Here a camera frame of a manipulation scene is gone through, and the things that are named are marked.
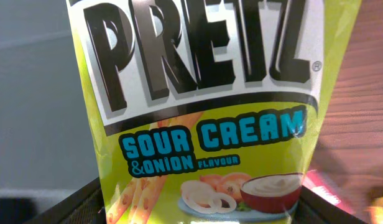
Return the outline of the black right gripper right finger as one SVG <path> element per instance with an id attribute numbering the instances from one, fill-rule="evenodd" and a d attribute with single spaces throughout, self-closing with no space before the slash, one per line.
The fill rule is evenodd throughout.
<path id="1" fill-rule="evenodd" d="M 292 224 L 366 224 L 366 222 L 330 204 L 303 186 Z"/>

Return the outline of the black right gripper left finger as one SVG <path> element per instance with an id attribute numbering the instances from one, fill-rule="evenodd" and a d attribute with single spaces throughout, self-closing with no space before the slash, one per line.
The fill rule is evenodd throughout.
<path id="1" fill-rule="evenodd" d="M 106 224 L 99 178 L 92 180 L 44 213 L 25 224 Z"/>

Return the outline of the green Pretz snack box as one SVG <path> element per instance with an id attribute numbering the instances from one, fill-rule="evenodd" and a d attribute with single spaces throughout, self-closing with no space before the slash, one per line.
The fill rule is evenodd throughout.
<path id="1" fill-rule="evenodd" d="M 360 1 L 67 10 L 106 223 L 293 223 Z"/>

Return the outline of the red Hello Panda box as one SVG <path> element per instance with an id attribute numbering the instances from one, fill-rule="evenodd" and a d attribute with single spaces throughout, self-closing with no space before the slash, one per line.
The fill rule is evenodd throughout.
<path id="1" fill-rule="evenodd" d="M 316 170 L 310 170 L 306 173 L 303 186 L 334 206 L 338 206 L 342 202 Z"/>

